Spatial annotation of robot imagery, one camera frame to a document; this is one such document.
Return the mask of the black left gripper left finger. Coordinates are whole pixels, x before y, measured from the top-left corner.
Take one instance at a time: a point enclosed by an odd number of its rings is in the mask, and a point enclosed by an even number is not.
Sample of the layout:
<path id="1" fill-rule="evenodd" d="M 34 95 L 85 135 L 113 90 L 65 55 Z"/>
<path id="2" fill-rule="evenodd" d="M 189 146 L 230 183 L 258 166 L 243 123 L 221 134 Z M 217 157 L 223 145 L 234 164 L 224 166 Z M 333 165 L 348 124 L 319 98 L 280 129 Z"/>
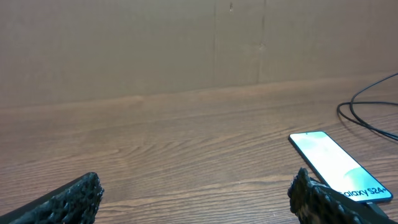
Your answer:
<path id="1" fill-rule="evenodd" d="M 65 223 L 95 222 L 104 188 L 95 172 L 77 179 L 1 215 L 1 223 Z"/>

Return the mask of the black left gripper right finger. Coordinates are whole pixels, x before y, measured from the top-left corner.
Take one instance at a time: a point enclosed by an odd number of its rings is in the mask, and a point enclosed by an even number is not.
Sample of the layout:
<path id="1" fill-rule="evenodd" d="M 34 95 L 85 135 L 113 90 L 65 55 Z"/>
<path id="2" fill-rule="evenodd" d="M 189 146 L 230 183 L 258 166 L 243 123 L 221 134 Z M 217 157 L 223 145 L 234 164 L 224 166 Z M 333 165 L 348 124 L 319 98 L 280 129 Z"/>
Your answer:
<path id="1" fill-rule="evenodd" d="M 369 205 L 355 202 L 300 168 L 287 191 L 290 211 L 300 223 L 395 224 Z"/>

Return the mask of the blue Galaxy smartphone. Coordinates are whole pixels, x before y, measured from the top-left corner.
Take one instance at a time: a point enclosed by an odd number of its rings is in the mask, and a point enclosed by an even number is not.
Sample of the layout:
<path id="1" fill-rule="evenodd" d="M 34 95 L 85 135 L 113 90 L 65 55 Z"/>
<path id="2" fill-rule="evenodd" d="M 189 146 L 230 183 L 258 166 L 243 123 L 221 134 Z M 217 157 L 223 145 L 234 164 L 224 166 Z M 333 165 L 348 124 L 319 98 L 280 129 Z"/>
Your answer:
<path id="1" fill-rule="evenodd" d="M 327 186 L 356 202 L 389 202 L 393 194 L 324 131 L 293 133 L 289 141 Z"/>

